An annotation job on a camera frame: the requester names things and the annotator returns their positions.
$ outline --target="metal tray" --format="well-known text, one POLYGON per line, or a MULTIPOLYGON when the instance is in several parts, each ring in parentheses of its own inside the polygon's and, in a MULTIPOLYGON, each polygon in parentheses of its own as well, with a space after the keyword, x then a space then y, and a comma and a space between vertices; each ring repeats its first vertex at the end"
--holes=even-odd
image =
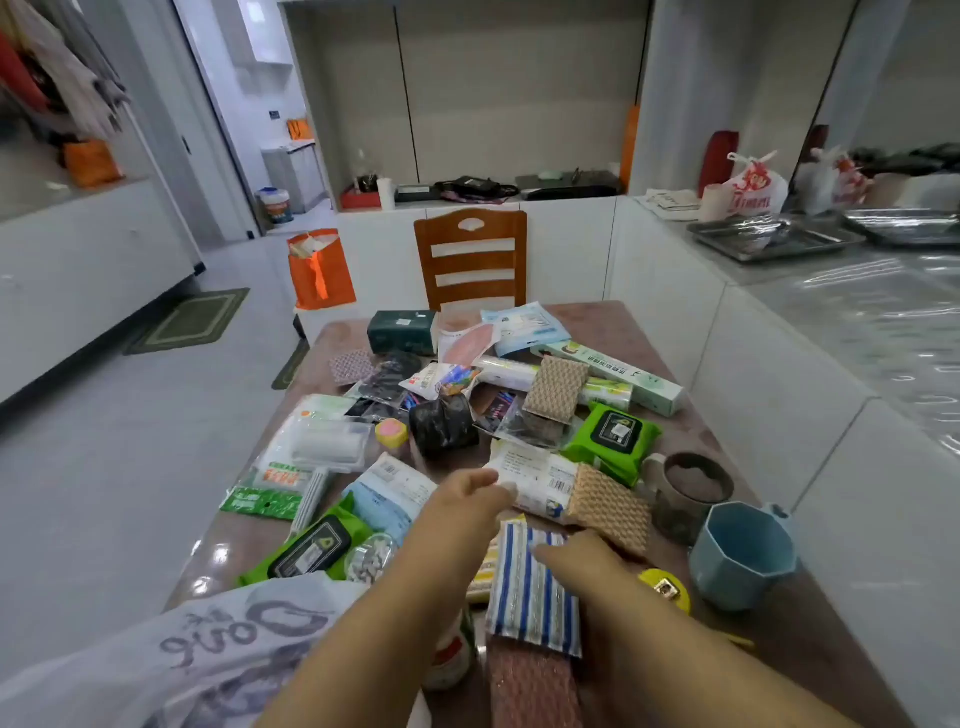
POLYGON ((830 253, 864 239, 830 222, 785 215, 691 223, 686 228, 698 242, 741 263, 830 253))
POLYGON ((842 215, 844 224, 863 232, 877 245, 900 248, 960 246, 960 215, 933 209, 852 209, 842 215))

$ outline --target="table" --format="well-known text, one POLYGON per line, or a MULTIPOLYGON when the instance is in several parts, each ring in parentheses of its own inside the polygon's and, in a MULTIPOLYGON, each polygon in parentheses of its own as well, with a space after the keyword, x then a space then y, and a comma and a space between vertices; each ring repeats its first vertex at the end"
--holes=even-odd
MULTIPOLYGON (((570 303, 547 306, 570 335, 652 374, 672 378, 646 336, 620 302, 570 303)), ((447 328, 464 328, 478 320, 476 313, 444 315, 447 328)), ((270 442, 294 405, 311 393, 336 394, 327 366, 340 352, 366 347, 367 321, 346 321, 327 326, 300 366, 283 403, 267 424, 250 461, 270 442)), ((684 410, 667 419, 647 410, 638 413, 663 428, 654 451, 681 449, 708 454, 720 462, 735 481, 734 497, 756 502, 735 466, 720 449, 713 433, 688 402, 684 410)), ((479 467, 489 460, 490 441, 431 461, 424 470, 437 481, 456 468, 479 467)), ((332 503, 354 478, 342 476, 327 493, 322 507, 332 503)), ((168 601, 173 608, 187 599, 232 589, 236 578, 274 551, 289 532, 288 522, 218 512, 209 530, 194 548, 180 582, 168 601)), ((648 560, 691 584, 686 549, 675 546, 652 530, 648 560)), ((750 614, 729 616, 711 609, 691 591, 692 614, 699 621, 725 632, 753 640, 756 656, 805 687, 863 726, 910 726, 912 723, 887 689, 862 649, 830 607, 816 583, 801 569, 776 586, 750 614)), ((586 725, 650 725, 643 700, 619 666, 617 645, 601 625, 584 614, 585 656, 575 666, 586 725)), ((427 697, 434 725, 485 726, 490 724, 489 690, 482 670, 448 692, 427 697)))

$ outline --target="green tissue box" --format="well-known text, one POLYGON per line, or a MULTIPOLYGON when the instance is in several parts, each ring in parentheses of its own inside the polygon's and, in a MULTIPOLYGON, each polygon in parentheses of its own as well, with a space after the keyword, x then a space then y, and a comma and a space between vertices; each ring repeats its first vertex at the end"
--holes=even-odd
POLYGON ((436 311, 377 311, 367 327, 370 351, 433 356, 437 353, 436 311))
POLYGON ((587 421, 560 454, 633 488, 640 477, 640 461, 658 437, 660 428, 653 423, 593 401, 587 421))

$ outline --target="striped cloth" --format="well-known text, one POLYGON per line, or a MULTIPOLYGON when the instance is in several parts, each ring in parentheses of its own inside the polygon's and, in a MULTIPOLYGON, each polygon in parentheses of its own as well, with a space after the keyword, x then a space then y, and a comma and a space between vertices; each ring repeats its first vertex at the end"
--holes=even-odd
POLYGON ((537 544, 561 546, 566 536, 503 522, 499 542, 487 631, 581 657, 578 599, 533 556, 537 544))

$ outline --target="bucket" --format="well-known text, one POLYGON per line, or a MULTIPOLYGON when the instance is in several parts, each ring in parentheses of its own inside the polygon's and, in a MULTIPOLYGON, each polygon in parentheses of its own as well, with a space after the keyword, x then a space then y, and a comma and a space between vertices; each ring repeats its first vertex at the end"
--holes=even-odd
POLYGON ((264 187, 256 194, 274 225, 293 221, 294 216, 290 211, 290 193, 285 189, 264 187))

